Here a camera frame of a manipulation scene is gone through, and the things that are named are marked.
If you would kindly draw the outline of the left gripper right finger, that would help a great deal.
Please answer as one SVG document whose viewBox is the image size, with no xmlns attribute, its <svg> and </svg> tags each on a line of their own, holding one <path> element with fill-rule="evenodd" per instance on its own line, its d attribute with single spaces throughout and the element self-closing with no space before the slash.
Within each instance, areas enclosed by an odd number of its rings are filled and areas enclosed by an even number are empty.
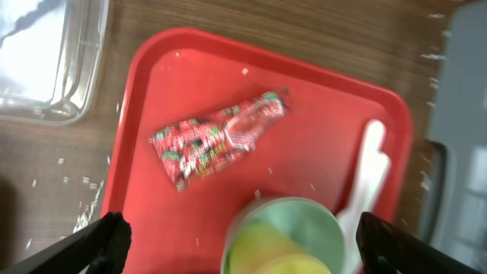
<svg viewBox="0 0 487 274">
<path fill-rule="evenodd" d="M 364 274 L 480 274 L 370 212 L 363 212 L 356 242 Z"/>
</svg>

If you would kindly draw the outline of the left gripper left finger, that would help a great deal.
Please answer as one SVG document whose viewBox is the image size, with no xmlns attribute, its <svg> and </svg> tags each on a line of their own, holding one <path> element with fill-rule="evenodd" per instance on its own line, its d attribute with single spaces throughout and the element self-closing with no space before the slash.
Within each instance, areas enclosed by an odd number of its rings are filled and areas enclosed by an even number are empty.
<svg viewBox="0 0 487 274">
<path fill-rule="evenodd" d="M 1 271 L 2 274 L 120 274 L 132 240 L 130 224 L 120 212 L 96 222 Z"/>
</svg>

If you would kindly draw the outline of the green bowl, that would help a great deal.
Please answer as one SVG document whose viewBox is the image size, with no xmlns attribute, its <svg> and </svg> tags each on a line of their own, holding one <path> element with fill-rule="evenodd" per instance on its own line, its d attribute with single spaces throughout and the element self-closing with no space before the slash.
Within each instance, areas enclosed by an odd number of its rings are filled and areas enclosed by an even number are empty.
<svg viewBox="0 0 487 274">
<path fill-rule="evenodd" d="M 332 273 L 342 272 L 345 237 L 333 213 L 311 199 L 273 197 L 251 202 L 234 217 L 221 256 L 221 273 L 230 272 L 231 246 L 244 227 L 255 221 L 275 227 L 324 263 Z"/>
</svg>

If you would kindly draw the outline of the white plastic spoon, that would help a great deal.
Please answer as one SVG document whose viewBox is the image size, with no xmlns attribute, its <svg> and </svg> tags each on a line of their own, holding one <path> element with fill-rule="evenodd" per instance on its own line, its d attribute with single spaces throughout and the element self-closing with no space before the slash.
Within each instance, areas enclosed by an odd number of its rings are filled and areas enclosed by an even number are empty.
<svg viewBox="0 0 487 274">
<path fill-rule="evenodd" d="M 373 209 L 389 169 L 390 159 L 382 151 L 362 152 L 359 156 L 349 201 L 336 216 L 345 238 L 342 274 L 357 273 L 361 267 L 356 241 L 358 223 L 363 212 Z"/>
</svg>

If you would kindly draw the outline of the white plastic fork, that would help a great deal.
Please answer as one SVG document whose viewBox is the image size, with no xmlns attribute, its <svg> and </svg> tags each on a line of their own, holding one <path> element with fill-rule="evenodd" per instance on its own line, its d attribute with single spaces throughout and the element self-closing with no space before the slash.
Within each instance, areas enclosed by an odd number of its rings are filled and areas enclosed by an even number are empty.
<svg viewBox="0 0 487 274">
<path fill-rule="evenodd" d="M 355 174 L 354 209 L 370 212 L 383 188 L 390 168 L 390 158 L 382 151 L 386 135 L 384 124 L 370 120 L 365 127 Z"/>
</svg>

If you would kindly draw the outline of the yellow cup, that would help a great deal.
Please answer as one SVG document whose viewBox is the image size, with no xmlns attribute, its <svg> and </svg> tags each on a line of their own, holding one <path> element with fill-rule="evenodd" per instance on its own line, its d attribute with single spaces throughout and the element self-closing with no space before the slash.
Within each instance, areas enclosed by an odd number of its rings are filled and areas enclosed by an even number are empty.
<svg viewBox="0 0 487 274">
<path fill-rule="evenodd" d="M 330 274 L 329 268 L 272 225 L 246 225 L 228 254 L 230 274 Z"/>
</svg>

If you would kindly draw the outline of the red candy wrapper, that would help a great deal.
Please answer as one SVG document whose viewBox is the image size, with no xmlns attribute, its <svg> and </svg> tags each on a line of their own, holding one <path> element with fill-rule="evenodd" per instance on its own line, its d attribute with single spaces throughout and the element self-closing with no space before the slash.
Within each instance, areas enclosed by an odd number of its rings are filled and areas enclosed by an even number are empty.
<svg viewBox="0 0 487 274">
<path fill-rule="evenodd" d="M 176 190 L 182 191 L 239 161 L 290 109 L 287 88 L 192 119 L 165 126 L 149 143 Z"/>
</svg>

